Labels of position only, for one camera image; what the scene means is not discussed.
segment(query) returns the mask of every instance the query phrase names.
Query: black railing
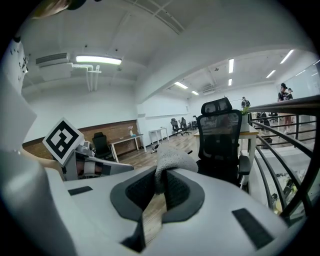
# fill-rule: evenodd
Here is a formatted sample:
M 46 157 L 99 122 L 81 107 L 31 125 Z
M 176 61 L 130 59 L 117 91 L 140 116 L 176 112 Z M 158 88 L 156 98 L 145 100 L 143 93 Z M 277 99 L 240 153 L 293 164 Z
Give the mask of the black railing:
M 310 201 L 310 198 L 308 196 L 308 191 L 311 188 L 313 182 L 315 181 L 315 178 L 318 174 L 319 167 L 320 167 L 320 160 L 318 157 L 320 156 L 320 95 L 312 96 L 312 97 L 306 97 L 301 99 L 292 99 L 292 100 L 286 100 L 281 101 L 273 104 L 268 105 L 261 105 L 256 107 L 250 107 L 249 111 L 252 112 L 273 112 L 273 113 L 286 113 L 288 115 L 279 115 L 279 116 L 270 116 L 270 117 L 261 117 L 261 118 L 255 118 L 252 119 L 251 113 L 249 114 L 249 123 L 251 125 L 256 125 L 258 127 L 261 127 L 265 129 L 266 131 L 272 132 L 274 135 L 264 135 L 260 136 L 258 135 L 257 138 L 262 142 L 262 144 L 256 145 L 256 150 L 260 154 L 262 160 L 264 161 L 268 171 L 270 172 L 270 175 L 274 181 L 275 188 L 277 190 L 279 200 L 282 206 L 282 212 L 280 213 L 280 216 L 282 216 L 284 219 L 289 221 L 290 215 L 294 212 L 294 210 L 299 206 L 299 204 L 302 202 L 304 207 L 305 215 L 310 215 L 310 212 L 312 210 L 312 204 Z M 307 116 L 315 116 L 315 121 L 307 121 L 307 122 L 299 122 L 299 115 L 307 115 Z M 290 124 L 283 124 L 283 125 L 273 125 L 273 126 L 267 126 L 260 122 L 259 120 L 266 120 L 266 119 L 278 119 L 281 117 L 292 117 L 296 116 L 296 123 L 290 123 Z M 301 131 L 299 129 L 300 125 L 303 124 L 311 124 L 316 123 L 316 129 L 308 129 Z M 275 128 L 278 127 L 286 127 L 286 126 L 293 126 L 295 125 L 295 132 L 290 133 L 282 133 Z M 311 138 L 305 138 L 300 139 L 299 134 L 301 133 L 307 133 L 307 132 L 314 132 L 315 131 L 315 137 Z M 280 138 L 284 139 L 285 142 L 279 142 L 279 143 L 268 143 L 266 141 L 267 137 L 276 137 L 279 136 Z M 314 140 L 314 146 L 313 150 L 306 147 L 303 141 L 308 140 Z M 301 182 L 299 177 L 296 175 L 296 173 L 287 165 L 286 161 L 282 158 L 279 153 L 272 148 L 272 145 L 281 145 L 281 144 L 292 144 L 294 147 L 301 150 L 304 154 L 306 154 L 308 157 L 310 157 L 310 163 L 308 165 L 307 171 L 305 173 L 304 179 Z M 296 194 L 293 196 L 291 201 L 287 204 L 286 197 L 284 194 L 283 189 L 280 186 L 279 180 L 274 172 L 274 169 L 272 168 L 271 164 L 265 157 L 264 153 L 260 149 L 260 146 L 267 147 L 273 155 L 277 158 L 277 160 L 281 163 L 283 168 L 288 173 L 290 179 L 292 180 L 293 184 L 297 188 Z M 267 180 L 264 174 L 264 171 L 262 169 L 261 163 L 259 162 L 258 158 L 254 157 L 258 169 L 262 176 L 262 181 L 265 187 L 266 191 L 266 197 L 269 208 L 272 208 L 272 198 L 270 195 L 270 190 L 268 188 Z

